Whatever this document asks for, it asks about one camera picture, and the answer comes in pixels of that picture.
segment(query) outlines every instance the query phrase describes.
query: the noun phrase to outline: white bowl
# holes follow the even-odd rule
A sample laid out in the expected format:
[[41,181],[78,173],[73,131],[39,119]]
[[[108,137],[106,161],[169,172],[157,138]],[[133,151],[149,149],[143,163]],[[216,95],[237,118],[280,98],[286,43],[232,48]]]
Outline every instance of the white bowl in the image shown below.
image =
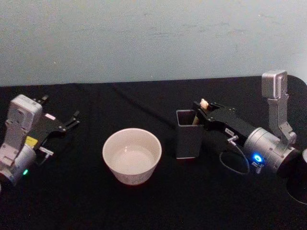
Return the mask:
[[111,135],[102,149],[102,156],[122,183],[138,185],[154,172],[162,154],[158,138],[143,129],[127,128]]

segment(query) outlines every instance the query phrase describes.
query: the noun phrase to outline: white sticker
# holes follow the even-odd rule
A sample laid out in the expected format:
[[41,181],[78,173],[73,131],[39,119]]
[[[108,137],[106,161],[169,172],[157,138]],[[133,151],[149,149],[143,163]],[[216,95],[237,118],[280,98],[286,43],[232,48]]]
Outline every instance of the white sticker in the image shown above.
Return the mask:
[[229,135],[231,135],[232,137],[235,135],[235,133],[231,130],[229,130],[228,128],[225,129],[225,132],[228,133]]
[[46,117],[48,117],[51,120],[55,120],[56,118],[53,115],[45,114]]

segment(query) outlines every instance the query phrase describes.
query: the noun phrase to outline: green led light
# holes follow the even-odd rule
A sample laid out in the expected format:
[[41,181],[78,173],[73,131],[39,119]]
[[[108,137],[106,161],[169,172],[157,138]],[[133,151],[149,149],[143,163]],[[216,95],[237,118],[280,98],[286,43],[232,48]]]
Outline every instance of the green led light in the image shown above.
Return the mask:
[[23,175],[27,175],[28,174],[28,172],[29,172],[29,170],[24,170],[24,172],[23,172]]

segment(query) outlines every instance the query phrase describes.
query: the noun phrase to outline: cable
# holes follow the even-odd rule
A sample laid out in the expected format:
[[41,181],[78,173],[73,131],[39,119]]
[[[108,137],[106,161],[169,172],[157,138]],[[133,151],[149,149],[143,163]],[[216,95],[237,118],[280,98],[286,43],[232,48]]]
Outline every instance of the cable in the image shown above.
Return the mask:
[[244,158],[244,160],[245,160],[245,162],[246,162],[247,172],[239,172],[239,171],[237,171],[237,170],[235,170],[235,169],[229,167],[228,165],[226,165],[226,164],[222,161],[222,155],[223,155],[224,152],[221,152],[221,153],[220,153],[220,162],[221,162],[221,164],[222,164],[224,167],[228,168],[229,170],[231,170],[231,171],[233,171],[233,172],[235,172],[235,173],[238,173],[238,174],[240,174],[240,175],[247,175],[247,174],[249,174],[249,171],[250,171],[248,159],[246,158],[244,152],[243,152],[237,145],[234,145],[234,146],[239,150],[240,154],[243,156],[243,158]]
[[141,110],[145,111],[146,113],[150,114],[151,116],[154,116],[158,120],[164,122],[168,126],[170,126],[172,129],[176,129],[176,124],[168,120],[167,118],[163,117],[162,115],[158,114],[154,109],[147,106],[143,102],[139,101],[137,98],[131,96],[130,94],[125,93],[123,90],[121,90],[116,84],[111,85],[112,89],[117,92],[121,97],[129,101],[131,104],[137,106]]

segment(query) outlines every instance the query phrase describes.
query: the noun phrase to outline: black table cloth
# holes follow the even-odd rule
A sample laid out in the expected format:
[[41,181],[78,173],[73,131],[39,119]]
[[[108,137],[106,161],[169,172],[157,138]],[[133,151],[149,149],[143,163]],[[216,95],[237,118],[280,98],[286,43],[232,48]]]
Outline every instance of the black table cloth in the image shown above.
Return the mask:
[[[288,122],[296,147],[307,147],[307,86],[288,76]],[[261,77],[0,87],[0,141],[9,102],[18,94],[50,96],[44,112],[61,121],[80,111],[80,125],[51,139],[55,152],[0,196],[0,229],[307,229],[307,206],[293,200],[285,179],[264,170],[235,174],[218,153],[226,136],[204,132],[200,156],[178,161],[176,110],[205,98],[237,109],[239,117],[269,130]],[[152,177],[136,187],[116,180],[102,159],[114,132],[137,127],[163,148]]]

